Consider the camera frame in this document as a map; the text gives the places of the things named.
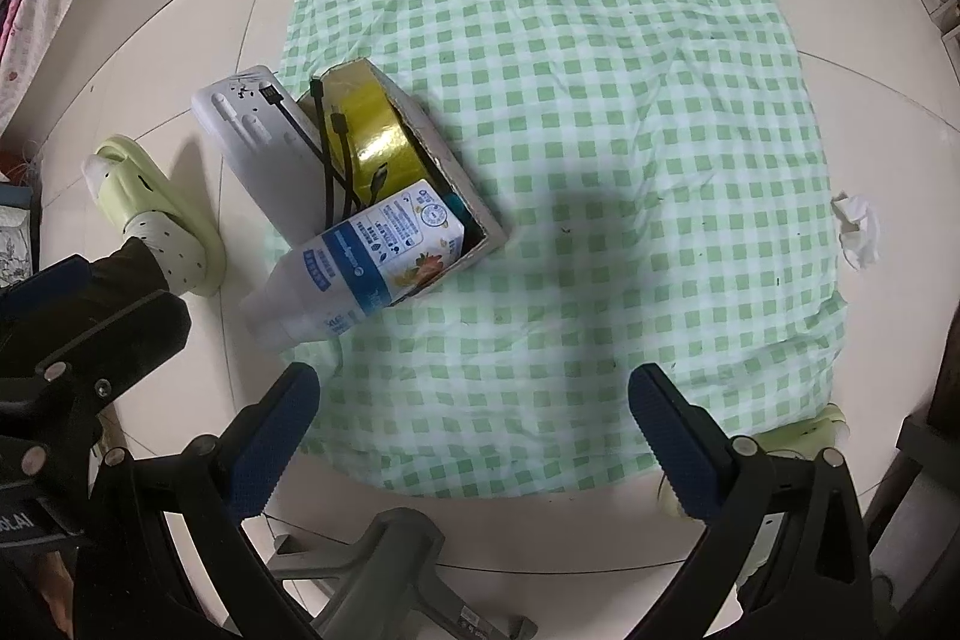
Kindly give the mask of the white blue drink bottle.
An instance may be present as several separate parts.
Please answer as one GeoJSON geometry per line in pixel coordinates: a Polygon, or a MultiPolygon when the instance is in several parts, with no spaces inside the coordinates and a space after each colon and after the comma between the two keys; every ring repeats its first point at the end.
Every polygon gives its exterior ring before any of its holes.
{"type": "Polygon", "coordinates": [[[464,237],[436,190],[415,182],[286,252],[241,302],[245,326],[272,353],[334,339],[443,275],[464,237]]]}

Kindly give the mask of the white power bank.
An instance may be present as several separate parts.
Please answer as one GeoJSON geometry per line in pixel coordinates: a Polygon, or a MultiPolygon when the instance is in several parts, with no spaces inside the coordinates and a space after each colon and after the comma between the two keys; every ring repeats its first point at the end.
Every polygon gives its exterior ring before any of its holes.
{"type": "Polygon", "coordinates": [[[199,89],[192,112],[293,247],[363,208],[352,179],[334,161],[327,133],[265,65],[199,89]]]}

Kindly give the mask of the yellow packing tape roll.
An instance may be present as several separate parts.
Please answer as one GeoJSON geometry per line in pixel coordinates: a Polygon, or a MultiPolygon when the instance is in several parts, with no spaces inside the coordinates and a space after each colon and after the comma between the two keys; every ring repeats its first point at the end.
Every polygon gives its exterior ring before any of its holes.
{"type": "Polygon", "coordinates": [[[427,159],[368,60],[331,68],[319,78],[332,163],[358,208],[431,179],[427,159]]]}

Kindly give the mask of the person left leg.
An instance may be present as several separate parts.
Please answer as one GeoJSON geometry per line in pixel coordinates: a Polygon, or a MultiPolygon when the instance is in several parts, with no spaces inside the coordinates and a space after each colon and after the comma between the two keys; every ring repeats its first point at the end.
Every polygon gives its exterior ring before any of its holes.
{"type": "Polygon", "coordinates": [[[169,291],[166,276],[148,245],[130,237],[119,250],[91,265],[91,280],[82,291],[36,315],[32,334],[62,344],[155,291],[169,291]]]}

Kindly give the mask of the white polka dot sock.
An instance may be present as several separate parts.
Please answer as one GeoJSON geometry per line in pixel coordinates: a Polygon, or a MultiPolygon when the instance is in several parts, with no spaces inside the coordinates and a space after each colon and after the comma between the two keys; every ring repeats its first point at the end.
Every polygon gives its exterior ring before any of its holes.
{"type": "Polygon", "coordinates": [[[206,278],[206,252],[194,234],[163,211],[133,216],[124,227],[127,239],[142,241],[160,265],[172,294],[197,294],[206,278]]]}

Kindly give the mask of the left green slipper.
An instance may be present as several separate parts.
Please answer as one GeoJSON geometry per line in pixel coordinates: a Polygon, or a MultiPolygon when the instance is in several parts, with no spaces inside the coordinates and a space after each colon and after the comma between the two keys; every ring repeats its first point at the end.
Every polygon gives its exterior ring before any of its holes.
{"type": "Polygon", "coordinates": [[[220,289],[226,271],[220,232],[139,143],[124,135],[110,136],[85,159],[82,172],[93,202],[126,241],[124,227],[146,211],[163,211],[194,234],[206,252],[206,278],[194,296],[211,298],[220,289]]]}

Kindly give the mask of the grey office chair base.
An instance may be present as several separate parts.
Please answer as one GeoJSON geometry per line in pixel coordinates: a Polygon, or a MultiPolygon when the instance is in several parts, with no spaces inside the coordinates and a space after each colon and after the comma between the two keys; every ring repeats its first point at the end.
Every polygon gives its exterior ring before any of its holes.
{"type": "Polygon", "coordinates": [[[496,627],[448,587],[436,571],[446,536],[418,510],[378,513],[352,544],[320,541],[312,549],[283,536],[267,569],[280,583],[314,581],[329,601],[311,627],[322,638],[397,638],[412,612],[452,638],[532,638],[539,627],[515,615],[496,627]]]}

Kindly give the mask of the crumpled white tissue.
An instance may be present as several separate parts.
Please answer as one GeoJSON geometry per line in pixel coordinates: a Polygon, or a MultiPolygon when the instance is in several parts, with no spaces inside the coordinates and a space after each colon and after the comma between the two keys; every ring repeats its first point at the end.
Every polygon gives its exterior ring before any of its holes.
{"type": "Polygon", "coordinates": [[[862,195],[839,193],[832,200],[839,221],[839,245],[846,263],[864,271],[878,262],[880,223],[877,209],[862,195]]]}

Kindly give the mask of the cardboard box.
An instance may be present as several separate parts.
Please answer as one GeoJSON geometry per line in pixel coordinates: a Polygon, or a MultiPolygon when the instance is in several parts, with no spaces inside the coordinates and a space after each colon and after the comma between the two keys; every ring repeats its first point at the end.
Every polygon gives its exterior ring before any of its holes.
{"type": "MultiPolygon", "coordinates": [[[[427,166],[431,172],[428,184],[464,226],[464,240],[459,259],[449,263],[441,271],[430,271],[423,281],[416,283],[412,294],[420,296],[421,292],[428,291],[430,287],[443,281],[444,276],[454,271],[464,271],[469,266],[475,265],[478,260],[490,255],[496,248],[503,247],[506,243],[506,230],[494,217],[493,209],[488,208],[487,203],[483,202],[480,191],[473,185],[472,179],[467,174],[467,169],[460,164],[454,151],[444,140],[438,125],[428,115],[427,109],[410,92],[404,91],[394,80],[391,80],[385,71],[377,68],[373,62],[370,64],[373,65],[374,74],[386,88],[387,96],[392,99],[398,112],[402,113],[402,119],[409,127],[410,133],[415,136],[423,152],[423,158],[427,159],[427,166]]],[[[309,80],[308,91],[303,92],[296,102],[304,112],[313,115],[320,130],[325,131],[322,105],[324,92],[319,83],[322,74],[314,74],[309,80]]]]}

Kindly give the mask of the green checkered cloth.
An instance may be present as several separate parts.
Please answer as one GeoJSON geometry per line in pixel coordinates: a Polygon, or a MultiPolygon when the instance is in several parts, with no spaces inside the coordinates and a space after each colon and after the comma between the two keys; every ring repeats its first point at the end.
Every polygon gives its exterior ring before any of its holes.
{"type": "Polygon", "coordinates": [[[652,466],[654,362],[732,434],[814,417],[844,339],[822,138],[775,0],[295,0],[281,82],[370,60],[508,238],[298,349],[304,447],[387,491],[581,491],[652,466]]]}

